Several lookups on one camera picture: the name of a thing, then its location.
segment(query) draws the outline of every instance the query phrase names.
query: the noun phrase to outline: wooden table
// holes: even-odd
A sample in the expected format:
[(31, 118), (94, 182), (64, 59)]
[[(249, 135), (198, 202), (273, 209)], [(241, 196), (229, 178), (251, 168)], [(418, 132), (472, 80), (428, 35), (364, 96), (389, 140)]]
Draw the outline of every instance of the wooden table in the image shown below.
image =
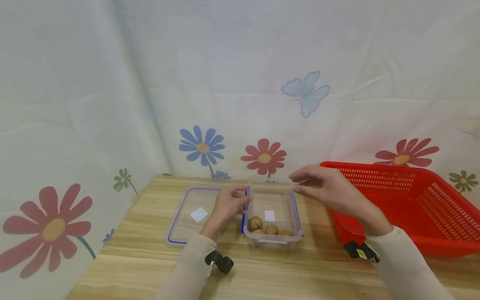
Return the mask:
[[(181, 252), (164, 236), (187, 188), (238, 182), (153, 178), (68, 299), (152, 299)], [(289, 252), (250, 247), (240, 233), (240, 218), (232, 221), (218, 249), (235, 266), (228, 276), (214, 269), (200, 298), (391, 299), (371, 263), (348, 257), (323, 206), (301, 196), (298, 206), (304, 238)], [(427, 262), (457, 300), (480, 299), (479, 255)]]

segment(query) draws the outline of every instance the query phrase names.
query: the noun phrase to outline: left hand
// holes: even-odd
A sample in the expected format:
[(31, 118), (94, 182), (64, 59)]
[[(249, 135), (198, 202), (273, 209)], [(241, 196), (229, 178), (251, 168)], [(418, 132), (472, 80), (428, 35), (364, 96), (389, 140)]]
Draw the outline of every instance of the left hand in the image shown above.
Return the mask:
[(244, 214), (244, 206), (252, 199), (245, 196), (247, 185), (235, 185), (222, 189), (215, 199), (215, 206), (211, 216), (208, 218), (201, 235), (216, 240), (220, 232), (236, 214)]

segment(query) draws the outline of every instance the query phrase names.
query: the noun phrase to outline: white paper square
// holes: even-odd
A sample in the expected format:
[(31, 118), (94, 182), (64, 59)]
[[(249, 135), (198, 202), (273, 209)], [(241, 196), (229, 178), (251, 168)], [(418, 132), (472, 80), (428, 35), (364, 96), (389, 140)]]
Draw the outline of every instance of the white paper square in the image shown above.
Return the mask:
[(208, 216), (208, 212), (206, 212), (203, 208), (199, 207), (193, 213), (190, 214), (192, 218), (198, 223), (203, 220), (206, 216)]
[(273, 210), (265, 210), (265, 222), (275, 222), (275, 212)]

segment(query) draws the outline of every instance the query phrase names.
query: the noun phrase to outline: flower center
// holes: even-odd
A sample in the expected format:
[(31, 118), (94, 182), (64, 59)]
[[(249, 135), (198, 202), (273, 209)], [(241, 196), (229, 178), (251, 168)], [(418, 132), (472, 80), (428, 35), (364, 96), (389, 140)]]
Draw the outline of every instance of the flower center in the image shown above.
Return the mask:
[(409, 159), (410, 159), (410, 155), (400, 155), (395, 157), (395, 159), (393, 160), (393, 163), (396, 165), (403, 165), (406, 162), (408, 162)]
[(63, 219), (57, 218), (51, 220), (50, 223), (48, 223), (43, 229), (43, 239), (45, 241), (53, 241), (58, 239), (59, 236), (64, 232), (66, 226), (67, 224), (65, 224)]
[(208, 153), (210, 151), (210, 147), (205, 143), (198, 144), (197, 149), (202, 153)]
[(264, 153), (258, 157), (258, 161), (261, 162), (262, 164), (266, 164), (270, 160), (272, 160), (272, 157), (267, 153)]

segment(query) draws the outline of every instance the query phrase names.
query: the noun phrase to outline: plastic container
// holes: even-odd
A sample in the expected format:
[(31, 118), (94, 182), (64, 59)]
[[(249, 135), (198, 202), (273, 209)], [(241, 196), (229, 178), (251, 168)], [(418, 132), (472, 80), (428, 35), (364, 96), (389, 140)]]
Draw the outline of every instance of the plastic container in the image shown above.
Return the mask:
[[(292, 249), (302, 238), (300, 218), (297, 209), (297, 198), (291, 185), (251, 180), (247, 195), (252, 201), (246, 206), (246, 217), (243, 220), (243, 232), (247, 242), (253, 247)], [(275, 212), (275, 222), (265, 222), (265, 210)], [(263, 221), (262, 228), (274, 224), (278, 230), (290, 230), (293, 236), (256, 234), (248, 229), (248, 220), (258, 216)]]
[[(192, 235), (200, 233), (205, 222), (213, 211), (218, 191), (220, 191), (220, 188), (215, 187), (189, 188), (183, 196), (170, 227), (168, 228), (165, 235), (165, 242), (172, 246), (185, 247)], [(206, 211), (208, 215), (197, 222), (191, 216), (191, 213), (199, 208)]]
[[(480, 252), (480, 211), (437, 174), (421, 168), (341, 162), (320, 166), (340, 170), (423, 254), (461, 257)], [(356, 219), (329, 213), (343, 244), (365, 241)]]

